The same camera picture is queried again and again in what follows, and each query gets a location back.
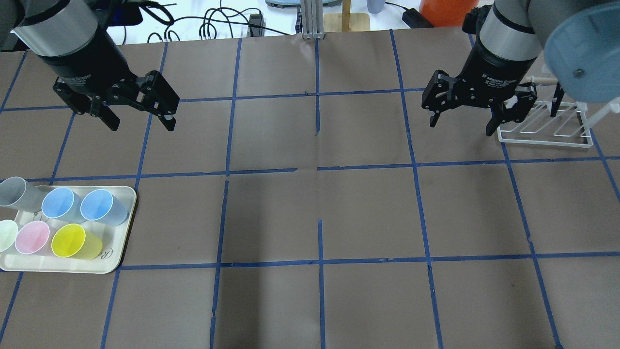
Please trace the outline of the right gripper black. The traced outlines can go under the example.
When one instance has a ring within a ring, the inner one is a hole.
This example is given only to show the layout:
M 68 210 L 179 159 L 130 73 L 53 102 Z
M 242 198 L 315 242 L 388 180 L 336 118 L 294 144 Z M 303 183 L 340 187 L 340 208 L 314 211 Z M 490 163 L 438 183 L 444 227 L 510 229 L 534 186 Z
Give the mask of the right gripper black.
M 435 127 L 441 113 L 460 106 L 490 109 L 485 134 L 491 137 L 510 119 L 525 119 L 538 99 L 532 82 L 522 82 L 540 53 L 533 34 L 478 34 L 456 77 L 436 70 L 421 96 Z

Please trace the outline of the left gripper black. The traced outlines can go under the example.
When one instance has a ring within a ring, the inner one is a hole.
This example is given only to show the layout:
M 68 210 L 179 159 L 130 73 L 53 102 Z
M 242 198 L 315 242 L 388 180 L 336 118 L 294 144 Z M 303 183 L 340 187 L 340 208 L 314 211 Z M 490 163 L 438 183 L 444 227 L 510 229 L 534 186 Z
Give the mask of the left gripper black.
M 82 47 L 59 57 L 40 58 L 58 76 L 53 90 L 77 114 L 99 118 L 111 131 L 120 118 L 111 105 L 127 105 L 158 117 L 168 132 L 176 126 L 180 97 L 157 70 L 139 77 L 100 27 Z

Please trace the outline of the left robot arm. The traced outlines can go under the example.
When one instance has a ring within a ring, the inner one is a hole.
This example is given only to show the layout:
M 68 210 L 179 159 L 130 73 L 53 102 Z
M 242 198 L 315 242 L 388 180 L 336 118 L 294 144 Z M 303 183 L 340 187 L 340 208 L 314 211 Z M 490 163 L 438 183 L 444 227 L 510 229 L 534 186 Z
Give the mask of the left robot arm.
M 3 0 L 1 34 L 10 32 L 56 73 L 53 91 L 74 113 L 116 131 L 111 106 L 126 105 L 175 129 L 179 95 L 158 71 L 135 75 L 84 0 Z

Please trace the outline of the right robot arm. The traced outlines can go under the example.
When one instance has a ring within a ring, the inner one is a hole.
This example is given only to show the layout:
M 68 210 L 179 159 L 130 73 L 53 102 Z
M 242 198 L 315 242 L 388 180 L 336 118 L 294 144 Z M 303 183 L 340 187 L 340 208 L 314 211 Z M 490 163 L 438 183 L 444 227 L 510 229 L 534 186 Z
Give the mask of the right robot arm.
M 438 69 L 421 97 L 430 126 L 460 106 L 490 109 L 486 135 L 523 122 L 538 99 L 523 79 L 540 54 L 558 80 L 557 102 L 604 103 L 620 94 L 617 0 L 496 0 L 464 17 L 476 41 L 456 77 Z

